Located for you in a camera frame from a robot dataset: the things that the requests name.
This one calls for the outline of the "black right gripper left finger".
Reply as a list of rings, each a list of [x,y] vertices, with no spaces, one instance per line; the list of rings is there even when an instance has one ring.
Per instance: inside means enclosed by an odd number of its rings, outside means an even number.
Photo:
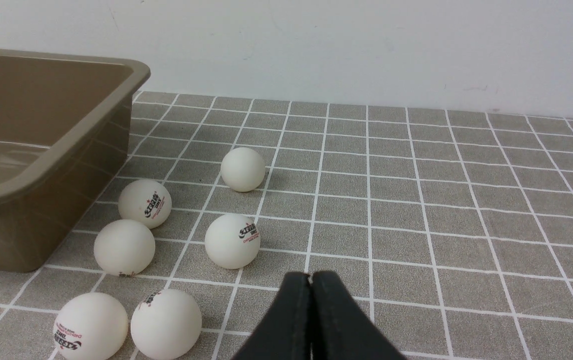
[[[309,275],[288,272],[259,324],[234,360],[309,360],[312,290]]]

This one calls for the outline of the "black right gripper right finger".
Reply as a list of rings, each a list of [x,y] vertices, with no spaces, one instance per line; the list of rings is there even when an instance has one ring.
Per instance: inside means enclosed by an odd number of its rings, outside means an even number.
[[[314,360],[405,360],[333,271],[312,274]]]

